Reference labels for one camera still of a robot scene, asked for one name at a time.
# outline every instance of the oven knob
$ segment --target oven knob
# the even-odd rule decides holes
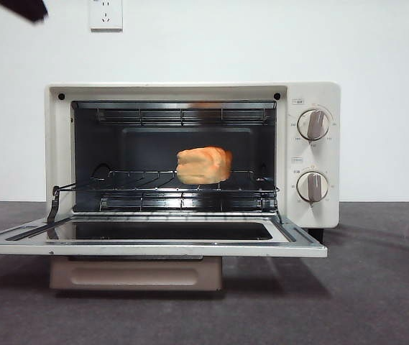
[[[326,196],[327,190],[327,179],[319,172],[307,172],[297,181],[298,194],[309,203],[321,201]]]
[[[313,109],[301,114],[297,128],[307,140],[319,140],[328,131],[328,117],[323,110]]]

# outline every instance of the control panel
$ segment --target control panel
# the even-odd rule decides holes
[[[339,222],[339,107],[334,83],[288,89],[282,212],[305,228]]]

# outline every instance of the bread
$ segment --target bread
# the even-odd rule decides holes
[[[231,172],[230,151],[220,147],[186,149],[177,153],[177,177],[186,185],[208,185],[229,178]]]

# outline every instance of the power outlet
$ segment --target power outlet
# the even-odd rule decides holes
[[[92,31],[122,31],[122,0],[89,0],[89,27]]]

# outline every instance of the wire rack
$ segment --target wire rack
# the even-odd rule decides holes
[[[273,192],[279,190],[269,178],[256,178],[251,170],[235,170],[230,178],[209,185],[184,185],[174,170],[168,171],[125,171],[112,170],[106,178],[91,178],[88,183],[72,183],[59,188],[60,191],[124,191],[124,192]]]

